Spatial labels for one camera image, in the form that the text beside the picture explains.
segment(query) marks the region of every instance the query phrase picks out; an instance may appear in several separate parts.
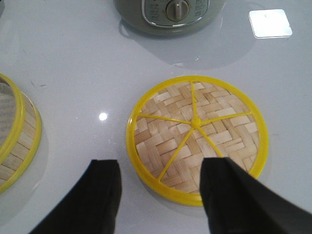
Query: bamboo steamer lid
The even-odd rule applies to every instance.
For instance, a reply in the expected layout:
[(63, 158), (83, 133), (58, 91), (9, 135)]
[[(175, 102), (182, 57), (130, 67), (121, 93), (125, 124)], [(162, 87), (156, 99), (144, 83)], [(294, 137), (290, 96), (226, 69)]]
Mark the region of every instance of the bamboo steamer lid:
[(0, 74), (0, 193), (27, 169), (40, 137), (38, 110), (16, 84)]
[(253, 102), (215, 78), (185, 76), (148, 91), (127, 125), (127, 149), (139, 177), (161, 196), (202, 206), (205, 157), (230, 157), (253, 177), (268, 154), (268, 133)]

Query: bamboo weave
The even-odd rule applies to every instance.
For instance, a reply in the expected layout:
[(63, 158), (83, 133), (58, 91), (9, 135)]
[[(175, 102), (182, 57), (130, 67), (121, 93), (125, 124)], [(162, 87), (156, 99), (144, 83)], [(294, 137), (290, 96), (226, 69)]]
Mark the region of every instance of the bamboo weave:
[[(198, 194), (204, 157), (228, 156), (248, 172), (257, 157), (259, 135), (252, 113), (237, 96), (204, 82), (194, 82), (193, 91), (195, 100), (191, 84), (183, 82), (156, 93), (136, 119), (135, 141), (140, 160), (155, 178)], [(193, 102), (200, 129), (191, 126)]]

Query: silver knob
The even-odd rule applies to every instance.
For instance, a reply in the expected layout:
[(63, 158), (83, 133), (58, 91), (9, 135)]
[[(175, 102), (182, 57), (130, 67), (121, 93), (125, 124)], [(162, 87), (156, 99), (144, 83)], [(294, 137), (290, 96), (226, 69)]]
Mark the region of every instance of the silver knob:
[(184, 19), (190, 11), (189, 4), (186, 0), (172, 0), (167, 4), (166, 14), (172, 21)]

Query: control panel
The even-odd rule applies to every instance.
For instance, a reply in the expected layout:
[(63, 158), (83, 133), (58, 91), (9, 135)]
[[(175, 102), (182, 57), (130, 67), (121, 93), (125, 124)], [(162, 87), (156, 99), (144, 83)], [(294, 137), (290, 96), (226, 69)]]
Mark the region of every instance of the control panel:
[(142, 0), (144, 19), (158, 27), (179, 27), (200, 20), (209, 0)]

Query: center hub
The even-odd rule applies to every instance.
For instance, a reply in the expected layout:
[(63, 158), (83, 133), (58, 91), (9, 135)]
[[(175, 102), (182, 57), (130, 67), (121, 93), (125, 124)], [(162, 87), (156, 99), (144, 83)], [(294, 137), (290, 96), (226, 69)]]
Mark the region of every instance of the center hub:
[(200, 125), (201, 125), (201, 120), (199, 117), (194, 117), (191, 121), (191, 127), (192, 128), (195, 128), (195, 129), (198, 129), (200, 128)]

